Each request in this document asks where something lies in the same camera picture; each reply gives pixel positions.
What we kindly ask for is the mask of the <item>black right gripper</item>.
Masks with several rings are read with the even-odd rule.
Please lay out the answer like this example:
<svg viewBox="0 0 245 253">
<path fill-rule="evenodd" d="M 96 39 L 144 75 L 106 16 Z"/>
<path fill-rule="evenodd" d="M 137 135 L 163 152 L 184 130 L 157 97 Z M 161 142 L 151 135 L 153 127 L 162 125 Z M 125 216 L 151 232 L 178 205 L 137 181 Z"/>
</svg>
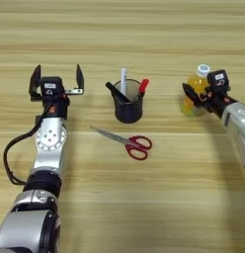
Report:
<svg viewBox="0 0 245 253">
<path fill-rule="evenodd" d="M 183 83 L 182 86 L 186 96 L 194 103 L 194 105 L 196 107 L 201 107 L 203 105 L 203 101 L 195 92 L 195 89 L 187 83 Z M 226 107 L 233 103 L 236 103 L 236 100 L 228 96 L 226 93 L 208 92 L 204 101 L 204 108 L 209 113 L 215 113 L 219 118 L 221 118 Z"/>
</svg>

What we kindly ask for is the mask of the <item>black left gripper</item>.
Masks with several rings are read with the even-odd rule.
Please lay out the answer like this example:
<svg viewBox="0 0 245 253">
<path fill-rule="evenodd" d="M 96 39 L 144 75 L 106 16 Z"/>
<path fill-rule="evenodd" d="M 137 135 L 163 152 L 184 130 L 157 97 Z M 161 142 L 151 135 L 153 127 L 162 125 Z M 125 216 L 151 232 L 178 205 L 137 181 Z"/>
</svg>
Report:
<svg viewBox="0 0 245 253">
<path fill-rule="evenodd" d="M 41 79 L 41 67 L 38 65 L 30 80 L 29 94 L 32 101 L 40 101 L 41 95 L 38 93 Z M 78 88 L 66 89 L 59 94 L 45 95 L 42 98 L 43 116 L 45 118 L 67 118 L 67 108 L 70 105 L 70 96 L 84 94 L 84 76 L 79 64 L 76 66 L 76 82 Z"/>
</svg>

